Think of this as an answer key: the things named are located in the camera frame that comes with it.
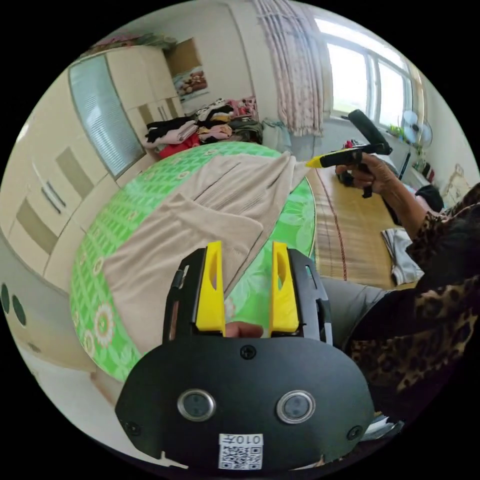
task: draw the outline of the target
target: screw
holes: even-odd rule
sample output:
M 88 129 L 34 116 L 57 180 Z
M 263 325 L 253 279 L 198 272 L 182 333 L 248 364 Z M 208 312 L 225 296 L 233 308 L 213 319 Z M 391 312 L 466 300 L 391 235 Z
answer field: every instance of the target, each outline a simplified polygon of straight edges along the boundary
M 251 345 L 244 345 L 240 349 L 240 356 L 244 360 L 251 360 L 256 354 L 257 354 L 257 351 L 255 350 L 255 347 Z
M 129 431 L 130 435 L 133 435 L 133 436 L 135 436 L 135 437 L 136 437 L 137 435 L 140 435 L 141 429 L 140 429 L 140 426 L 137 425 L 136 423 L 134 423 L 134 422 L 132 422 L 132 421 L 131 421 L 131 422 L 128 422 L 128 423 L 126 424 L 126 427 L 127 427 L 128 431 Z
M 346 434 L 347 440 L 355 440 L 357 439 L 360 434 L 362 433 L 362 427 L 360 425 L 354 426 L 350 429 L 350 431 Z

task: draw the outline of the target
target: curtain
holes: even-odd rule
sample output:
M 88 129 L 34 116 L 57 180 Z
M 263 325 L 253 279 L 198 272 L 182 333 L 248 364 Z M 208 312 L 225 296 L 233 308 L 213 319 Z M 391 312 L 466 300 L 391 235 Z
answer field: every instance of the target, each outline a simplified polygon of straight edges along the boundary
M 331 111 L 332 73 L 313 15 L 288 0 L 252 3 L 272 57 L 279 119 L 295 136 L 322 136 Z

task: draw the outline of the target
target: round table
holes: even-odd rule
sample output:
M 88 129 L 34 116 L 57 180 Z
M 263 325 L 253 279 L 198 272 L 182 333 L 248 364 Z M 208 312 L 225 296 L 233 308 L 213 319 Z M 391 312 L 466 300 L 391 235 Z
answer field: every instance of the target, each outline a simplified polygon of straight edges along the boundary
M 116 193 L 88 229 L 74 260 L 70 284 L 73 324 L 83 348 L 106 373 L 124 382 L 141 358 L 115 309 L 102 273 L 113 254 L 162 200 L 217 155 L 278 157 L 256 143 L 202 145 L 162 160 Z M 259 254 L 225 299 L 226 321 L 269 325 L 272 242 L 284 242 L 311 255 L 315 236 L 315 200 L 305 178 L 289 195 L 278 222 Z

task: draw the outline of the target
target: bamboo mat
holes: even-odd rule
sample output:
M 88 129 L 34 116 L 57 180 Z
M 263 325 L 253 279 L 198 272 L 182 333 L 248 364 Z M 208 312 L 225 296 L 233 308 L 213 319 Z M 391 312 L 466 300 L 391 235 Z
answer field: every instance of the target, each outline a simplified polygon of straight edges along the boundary
M 394 289 L 392 260 L 380 232 L 396 225 L 382 198 L 375 194 L 362 198 L 357 188 L 342 185 L 332 168 L 312 168 L 307 179 L 316 206 L 317 271 L 326 277 Z

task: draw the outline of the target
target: beige cloth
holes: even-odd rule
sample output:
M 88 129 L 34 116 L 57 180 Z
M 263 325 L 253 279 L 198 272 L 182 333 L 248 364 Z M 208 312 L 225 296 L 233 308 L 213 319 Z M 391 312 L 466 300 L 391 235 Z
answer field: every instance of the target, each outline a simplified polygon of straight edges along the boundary
M 140 353 L 162 342 L 165 302 L 182 259 L 221 241 L 228 295 L 308 170 L 288 152 L 279 158 L 214 157 L 105 260 L 103 273 L 113 302 Z

